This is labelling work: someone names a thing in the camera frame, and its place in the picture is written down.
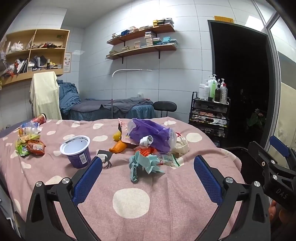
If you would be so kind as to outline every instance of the purple plastic cup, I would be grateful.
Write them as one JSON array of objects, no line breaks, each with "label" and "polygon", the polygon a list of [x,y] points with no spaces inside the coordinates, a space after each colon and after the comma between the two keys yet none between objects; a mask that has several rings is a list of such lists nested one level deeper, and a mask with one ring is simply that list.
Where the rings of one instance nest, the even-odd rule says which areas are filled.
[{"label": "purple plastic cup", "polygon": [[64,142],[59,148],[66,155],[75,168],[83,168],[91,162],[89,144],[91,140],[87,136],[74,136]]}]

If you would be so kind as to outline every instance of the white lamp pole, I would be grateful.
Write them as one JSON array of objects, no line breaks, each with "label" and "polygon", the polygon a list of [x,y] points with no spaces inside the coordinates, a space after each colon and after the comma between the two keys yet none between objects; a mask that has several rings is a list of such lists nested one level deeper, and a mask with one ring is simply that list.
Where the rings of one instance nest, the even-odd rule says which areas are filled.
[{"label": "white lamp pole", "polygon": [[152,70],[151,69],[119,69],[112,74],[112,80],[111,80],[111,118],[112,119],[113,119],[113,76],[115,73],[119,71],[149,71],[150,72]]}]

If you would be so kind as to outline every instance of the bedspread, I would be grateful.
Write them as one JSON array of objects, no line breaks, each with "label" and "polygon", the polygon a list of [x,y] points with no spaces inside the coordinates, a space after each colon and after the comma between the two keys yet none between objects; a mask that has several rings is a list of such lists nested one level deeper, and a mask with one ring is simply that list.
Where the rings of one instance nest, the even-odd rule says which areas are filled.
[{"label": "bedspread", "polygon": [[[244,183],[240,161],[217,148],[199,129],[170,117],[152,119],[181,133],[189,143],[189,152],[178,159],[178,168],[162,166],[165,173],[140,173],[139,182],[130,181],[128,160],[134,154],[126,149],[111,158],[112,167],[103,169],[85,202],[78,207],[102,241],[119,240],[194,240],[217,208],[210,201],[193,168],[193,160],[203,155],[211,167],[224,176]],[[99,149],[108,150],[116,143],[112,135],[118,120],[48,120],[42,125],[41,140],[45,155],[19,157],[15,151],[18,133],[0,139],[0,165],[15,209],[25,220],[32,190],[37,181],[58,183],[72,177],[77,169],[59,151],[60,145],[74,135],[86,135],[93,158]],[[238,214],[236,204],[222,236],[229,234]],[[59,204],[58,214],[65,231],[72,237]]]}]

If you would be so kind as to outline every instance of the chair backrest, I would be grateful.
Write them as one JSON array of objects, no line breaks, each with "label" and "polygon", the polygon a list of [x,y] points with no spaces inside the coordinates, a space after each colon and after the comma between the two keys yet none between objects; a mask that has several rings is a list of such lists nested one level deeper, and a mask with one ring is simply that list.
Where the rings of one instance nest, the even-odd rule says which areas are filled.
[{"label": "chair backrest", "polygon": [[170,102],[170,101],[154,102],[153,107],[155,110],[169,111],[169,112],[175,112],[177,109],[177,105],[174,102]]}]

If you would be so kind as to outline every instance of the yellow sign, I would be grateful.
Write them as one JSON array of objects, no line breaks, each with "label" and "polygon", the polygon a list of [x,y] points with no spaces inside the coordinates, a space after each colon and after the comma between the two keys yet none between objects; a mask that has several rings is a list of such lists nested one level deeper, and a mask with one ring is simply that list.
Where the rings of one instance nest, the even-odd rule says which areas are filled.
[{"label": "yellow sign", "polygon": [[228,23],[234,23],[233,18],[227,18],[227,17],[221,17],[221,16],[215,16],[216,21],[223,21]]}]

